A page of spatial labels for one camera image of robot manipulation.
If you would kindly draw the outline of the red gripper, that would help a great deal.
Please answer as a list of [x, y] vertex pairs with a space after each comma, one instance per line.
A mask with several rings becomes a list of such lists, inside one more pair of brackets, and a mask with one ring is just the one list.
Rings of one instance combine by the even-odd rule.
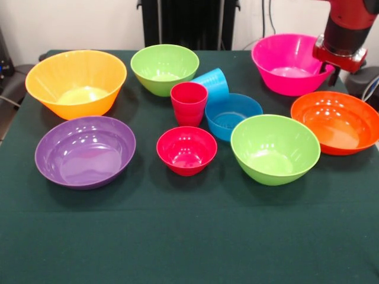
[[329, 86], [335, 86], [339, 77], [339, 69], [355, 73], [365, 64], [367, 49], [361, 47], [353, 55], [340, 55], [329, 51], [324, 43], [325, 37], [321, 34], [313, 46], [313, 57], [322, 62], [320, 67], [321, 73], [326, 71], [328, 64], [335, 67], [334, 72], [329, 78]]

